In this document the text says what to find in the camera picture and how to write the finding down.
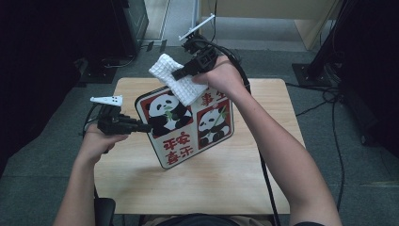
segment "wooden table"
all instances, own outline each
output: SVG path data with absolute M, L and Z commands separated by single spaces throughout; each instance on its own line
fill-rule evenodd
M 304 144 L 284 82 L 249 81 L 253 96 Z M 121 113 L 138 119 L 136 98 L 160 87 L 155 78 L 122 78 L 114 93 L 123 95 Z M 96 165 L 100 197 L 116 201 L 116 214 L 272 214 L 256 143 L 235 106 L 233 114 L 231 138 L 172 169 L 161 168 L 147 134 L 132 133 Z M 279 213 L 289 214 L 287 200 L 270 179 Z

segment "black equipment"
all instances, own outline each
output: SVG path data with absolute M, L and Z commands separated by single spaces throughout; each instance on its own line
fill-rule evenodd
M 120 62 L 133 60 L 140 51 L 149 24 L 144 0 L 49 4 L 60 17 L 60 26 L 88 61 L 81 83 L 112 83 Z
M 97 127 L 105 135 L 131 134 L 132 132 L 149 133 L 152 127 L 140 120 L 120 114 L 120 106 L 103 105 L 97 116 Z
M 397 157 L 398 10 L 391 0 L 343 1 L 336 24 L 306 70 L 314 80 L 327 64 L 339 65 L 339 89 L 359 123 L 361 142 L 380 144 Z

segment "gray floor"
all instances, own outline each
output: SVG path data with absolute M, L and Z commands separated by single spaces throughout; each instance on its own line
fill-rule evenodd
M 171 1 L 164 33 L 164 39 L 168 39 L 165 53 L 182 63 L 191 56 L 176 47 L 180 45 L 176 37 L 187 31 L 191 19 L 176 15 L 182 15 L 181 11 L 178 12 L 183 7 L 190 14 L 191 4 L 191 1 Z M 271 23 L 284 23 L 286 27 L 291 27 L 289 21 Z M 248 77 L 281 78 L 285 82 L 296 83 L 291 64 L 311 62 L 316 51 L 305 51 L 303 46 L 300 47 L 295 30 L 281 31 L 275 27 L 275 33 L 290 34 L 292 37 L 285 37 L 286 41 L 282 43 L 274 43 L 276 39 L 270 38 L 262 50 L 240 48 L 241 43 L 233 48 L 239 49 Z M 80 146 L 78 133 L 91 107 L 89 98 L 112 95 L 119 78 L 151 77 L 148 69 L 160 55 L 157 47 L 150 52 L 141 51 L 129 66 L 118 69 L 112 84 L 89 84 L 87 88 L 71 90 L 43 133 L 9 159 L 0 181 L 0 225 L 52 223 Z M 296 113 L 323 102 L 319 91 L 292 87 L 288 90 Z M 342 178 L 332 133 L 331 109 L 332 105 L 323 105 L 297 119 L 306 146 L 337 200 Z M 382 147 L 360 144 L 361 133 L 346 105 L 336 104 L 335 122 L 345 171 L 340 211 L 343 224 L 398 225 L 398 185 L 376 182 L 398 181 L 399 159 Z M 288 225 L 288 216 L 281 217 L 283 225 Z M 121 222 L 121 216 L 117 215 L 115 225 L 121 225 Z M 136 225 L 137 216 L 127 216 L 126 222 L 127 225 Z

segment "hand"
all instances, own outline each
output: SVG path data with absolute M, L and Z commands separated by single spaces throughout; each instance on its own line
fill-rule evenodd
M 116 142 L 125 140 L 127 137 L 127 135 L 106 136 L 97 128 L 96 124 L 91 124 L 86 131 L 76 159 L 94 165 L 100 160 L 103 153 L 111 150 Z
M 223 92 L 229 98 L 235 92 L 241 91 L 242 88 L 245 89 L 240 73 L 226 56 L 218 57 L 215 67 L 207 73 L 194 76 L 193 82 L 208 84 L 208 86 Z

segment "forearm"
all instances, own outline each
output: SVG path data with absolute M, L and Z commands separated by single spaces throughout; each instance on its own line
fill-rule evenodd
M 54 225 L 94 225 L 94 165 L 76 159 Z
M 326 183 L 305 148 L 250 94 L 242 90 L 232 98 L 290 205 L 305 202 L 319 193 L 326 195 L 329 192 Z

